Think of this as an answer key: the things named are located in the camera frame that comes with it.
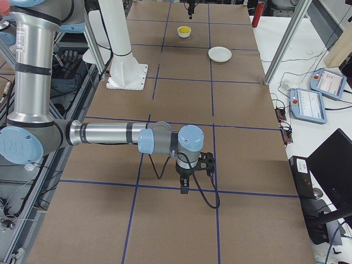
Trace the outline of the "small circuit board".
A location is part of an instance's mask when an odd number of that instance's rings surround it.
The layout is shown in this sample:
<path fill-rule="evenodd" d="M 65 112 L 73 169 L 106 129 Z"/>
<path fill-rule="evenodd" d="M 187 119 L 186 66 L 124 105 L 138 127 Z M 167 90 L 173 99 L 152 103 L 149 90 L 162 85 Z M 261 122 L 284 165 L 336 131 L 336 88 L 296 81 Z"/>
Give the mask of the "small circuit board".
<path fill-rule="evenodd" d="M 292 138 L 292 128 L 290 126 L 282 126 L 280 125 L 280 132 L 283 139 L 283 144 L 287 146 L 288 144 L 293 143 Z"/>
<path fill-rule="evenodd" d="M 280 108 L 276 107 L 274 110 L 275 110 L 275 114 L 278 119 L 278 122 L 283 122 L 287 120 L 286 111 L 284 107 L 280 107 Z"/>

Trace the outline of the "blue teach pendant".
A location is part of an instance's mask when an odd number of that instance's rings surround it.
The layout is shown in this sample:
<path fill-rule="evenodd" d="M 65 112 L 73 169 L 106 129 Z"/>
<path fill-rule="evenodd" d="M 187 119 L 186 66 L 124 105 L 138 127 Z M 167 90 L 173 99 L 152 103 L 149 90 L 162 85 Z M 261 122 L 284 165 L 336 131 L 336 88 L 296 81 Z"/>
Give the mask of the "blue teach pendant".
<path fill-rule="evenodd" d="M 305 89 L 291 89 L 290 110 L 299 120 L 326 124 L 327 115 L 322 94 Z"/>
<path fill-rule="evenodd" d="M 310 88 L 331 99 L 340 100 L 346 82 L 346 76 L 334 73 L 328 69 L 320 69 L 314 72 L 310 80 Z"/>

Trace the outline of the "near blue teach pendant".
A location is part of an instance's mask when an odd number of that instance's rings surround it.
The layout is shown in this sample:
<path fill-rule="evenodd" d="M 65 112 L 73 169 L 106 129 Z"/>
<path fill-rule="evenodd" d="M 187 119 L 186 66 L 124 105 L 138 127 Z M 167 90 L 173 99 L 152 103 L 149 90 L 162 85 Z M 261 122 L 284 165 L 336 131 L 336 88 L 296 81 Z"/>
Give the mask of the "near blue teach pendant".
<path fill-rule="evenodd" d="M 290 110 L 299 120 L 326 124 L 327 115 L 322 94 L 305 89 L 291 89 Z"/>

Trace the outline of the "far blue teach pendant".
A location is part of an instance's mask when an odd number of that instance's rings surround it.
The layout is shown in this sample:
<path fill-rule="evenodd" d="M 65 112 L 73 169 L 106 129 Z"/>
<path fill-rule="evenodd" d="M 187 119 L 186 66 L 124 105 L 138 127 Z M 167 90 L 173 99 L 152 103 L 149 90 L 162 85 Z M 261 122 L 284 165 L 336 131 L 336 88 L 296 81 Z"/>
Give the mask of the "far blue teach pendant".
<path fill-rule="evenodd" d="M 346 82 L 346 76 L 334 73 L 328 69 L 320 69 L 314 72 L 310 80 L 310 88 L 331 99 L 340 100 Z"/>

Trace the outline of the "black monitor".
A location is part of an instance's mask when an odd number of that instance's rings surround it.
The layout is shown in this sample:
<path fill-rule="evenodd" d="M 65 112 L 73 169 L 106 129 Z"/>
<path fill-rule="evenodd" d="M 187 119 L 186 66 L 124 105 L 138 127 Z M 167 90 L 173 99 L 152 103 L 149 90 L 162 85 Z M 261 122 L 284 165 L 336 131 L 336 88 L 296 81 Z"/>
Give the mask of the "black monitor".
<path fill-rule="evenodd" d="M 351 139 L 333 132 L 311 155 L 308 166 L 336 208 L 351 205 Z"/>

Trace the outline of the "black box device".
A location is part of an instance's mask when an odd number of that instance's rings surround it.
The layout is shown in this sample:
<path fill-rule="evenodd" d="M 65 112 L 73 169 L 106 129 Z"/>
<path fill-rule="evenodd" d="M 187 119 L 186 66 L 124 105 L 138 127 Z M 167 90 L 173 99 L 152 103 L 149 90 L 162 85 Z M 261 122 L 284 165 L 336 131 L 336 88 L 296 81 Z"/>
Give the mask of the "black box device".
<path fill-rule="evenodd" d="M 301 156 L 291 156 L 289 159 L 291 172 L 293 175 L 296 191 L 300 198 L 319 199 L 322 191 L 312 186 L 310 169 L 307 158 Z"/>

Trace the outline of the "white bowl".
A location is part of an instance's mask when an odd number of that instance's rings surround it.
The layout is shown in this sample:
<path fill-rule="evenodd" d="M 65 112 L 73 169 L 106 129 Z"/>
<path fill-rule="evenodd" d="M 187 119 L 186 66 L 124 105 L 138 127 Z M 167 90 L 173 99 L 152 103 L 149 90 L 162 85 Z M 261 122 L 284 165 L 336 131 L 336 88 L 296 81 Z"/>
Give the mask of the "white bowl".
<path fill-rule="evenodd" d="M 185 39 L 188 38 L 191 34 L 191 28 L 188 26 L 180 26 L 177 28 L 178 36 Z"/>

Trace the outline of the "white plate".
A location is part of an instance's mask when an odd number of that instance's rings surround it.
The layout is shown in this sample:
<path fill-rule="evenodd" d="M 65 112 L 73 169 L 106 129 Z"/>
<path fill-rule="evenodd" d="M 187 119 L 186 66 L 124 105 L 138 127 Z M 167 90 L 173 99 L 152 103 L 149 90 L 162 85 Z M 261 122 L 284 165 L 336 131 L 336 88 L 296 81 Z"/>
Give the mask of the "white plate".
<path fill-rule="evenodd" d="M 232 52 L 225 47 L 217 46 L 209 49 L 208 56 L 214 62 L 224 63 L 232 58 Z"/>

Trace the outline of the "red cylinder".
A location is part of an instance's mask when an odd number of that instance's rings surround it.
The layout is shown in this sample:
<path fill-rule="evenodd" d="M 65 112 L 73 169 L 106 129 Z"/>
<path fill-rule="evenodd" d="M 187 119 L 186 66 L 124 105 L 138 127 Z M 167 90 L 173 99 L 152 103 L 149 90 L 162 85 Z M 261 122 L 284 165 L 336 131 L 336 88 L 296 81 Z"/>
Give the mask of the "red cylinder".
<path fill-rule="evenodd" d="M 255 8 L 254 17 L 252 20 L 252 27 L 253 28 L 256 28 L 258 26 L 259 21 L 260 21 L 260 17 L 263 13 L 264 8 L 265 8 L 265 2 L 258 1 L 256 8 Z"/>

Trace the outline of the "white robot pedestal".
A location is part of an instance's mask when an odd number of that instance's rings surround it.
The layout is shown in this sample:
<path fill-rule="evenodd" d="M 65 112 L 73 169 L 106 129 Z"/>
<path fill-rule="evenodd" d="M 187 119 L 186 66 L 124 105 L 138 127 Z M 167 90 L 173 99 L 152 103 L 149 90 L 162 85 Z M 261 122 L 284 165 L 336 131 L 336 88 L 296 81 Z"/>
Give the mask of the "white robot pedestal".
<path fill-rule="evenodd" d="M 101 0 L 99 5 L 113 53 L 107 88 L 143 90 L 148 65 L 133 55 L 123 2 Z"/>

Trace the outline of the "yellow lemon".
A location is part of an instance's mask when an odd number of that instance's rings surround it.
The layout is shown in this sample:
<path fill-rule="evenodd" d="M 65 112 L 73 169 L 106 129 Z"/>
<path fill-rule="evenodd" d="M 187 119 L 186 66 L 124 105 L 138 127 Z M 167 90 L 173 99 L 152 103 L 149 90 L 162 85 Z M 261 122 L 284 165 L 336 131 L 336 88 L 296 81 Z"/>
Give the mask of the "yellow lemon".
<path fill-rule="evenodd" d="M 187 26 L 181 26 L 178 28 L 178 31 L 181 33 L 181 34 L 187 34 L 190 32 L 190 29 L 187 27 Z"/>

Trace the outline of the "aluminium frame post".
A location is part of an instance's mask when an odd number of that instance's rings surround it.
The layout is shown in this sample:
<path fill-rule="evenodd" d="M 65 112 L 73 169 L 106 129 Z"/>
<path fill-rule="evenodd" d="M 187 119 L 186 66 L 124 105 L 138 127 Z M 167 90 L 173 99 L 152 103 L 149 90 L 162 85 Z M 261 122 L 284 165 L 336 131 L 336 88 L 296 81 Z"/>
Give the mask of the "aluminium frame post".
<path fill-rule="evenodd" d="M 296 6 L 293 17 L 291 18 L 287 29 L 281 39 L 281 42 L 276 50 L 276 53 L 270 63 L 269 69 L 265 75 L 263 80 L 264 85 L 269 85 L 282 62 L 282 59 L 291 43 L 302 19 L 304 18 L 312 0 L 299 1 Z"/>

